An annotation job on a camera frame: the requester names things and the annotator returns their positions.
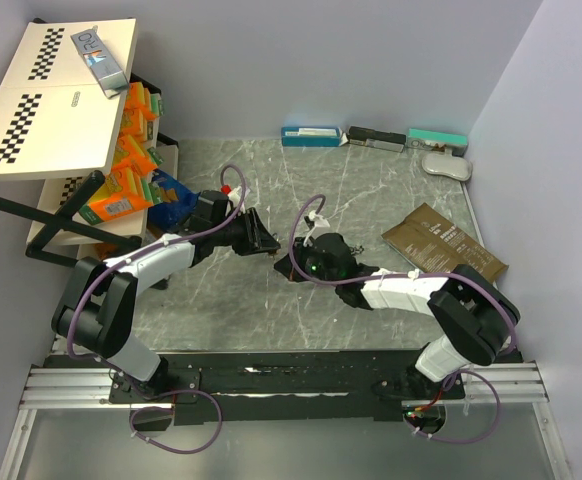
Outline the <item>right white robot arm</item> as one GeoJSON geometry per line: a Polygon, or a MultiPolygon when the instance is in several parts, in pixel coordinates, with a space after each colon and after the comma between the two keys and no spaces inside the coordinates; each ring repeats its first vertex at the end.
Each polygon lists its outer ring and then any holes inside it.
{"type": "Polygon", "coordinates": [[[292,282],[332,287],[352,308],[435,318],[443,334],[424,347],[407,376],[409,390],[419,398],[432,397],[443,380],[469,364],[491,365],[505,344],[514,345],[519,310],[466,264],[436,274],[392,272],[358,262],[342,235],[325,233],[295,238],[274,269],[292,282]]]}

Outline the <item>key bunch with panda charm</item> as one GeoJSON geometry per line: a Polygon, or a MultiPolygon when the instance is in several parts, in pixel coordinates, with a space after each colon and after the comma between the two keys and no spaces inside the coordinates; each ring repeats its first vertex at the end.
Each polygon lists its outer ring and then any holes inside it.
{"type": "Polygon", "coordinates": [[[362,245],[352,246],[350,252],[354,256],[362,254],[364,252],[364,247],[362,245]]]}

